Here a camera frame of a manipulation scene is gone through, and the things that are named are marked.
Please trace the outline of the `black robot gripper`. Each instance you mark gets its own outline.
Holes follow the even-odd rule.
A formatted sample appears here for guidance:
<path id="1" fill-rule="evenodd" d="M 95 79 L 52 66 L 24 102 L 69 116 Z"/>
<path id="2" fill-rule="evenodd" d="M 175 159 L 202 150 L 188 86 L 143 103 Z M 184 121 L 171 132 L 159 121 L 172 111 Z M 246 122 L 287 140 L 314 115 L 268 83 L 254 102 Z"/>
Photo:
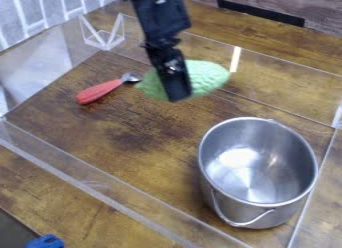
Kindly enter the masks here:
<path id="1" fill-rule="evenodd" d="M 145 49 L 167 99 L 177 102 L 192 95 L 192 86 L 177 34 L 191 27 L 183 0 L 129 1 L 144 34 Z"/>

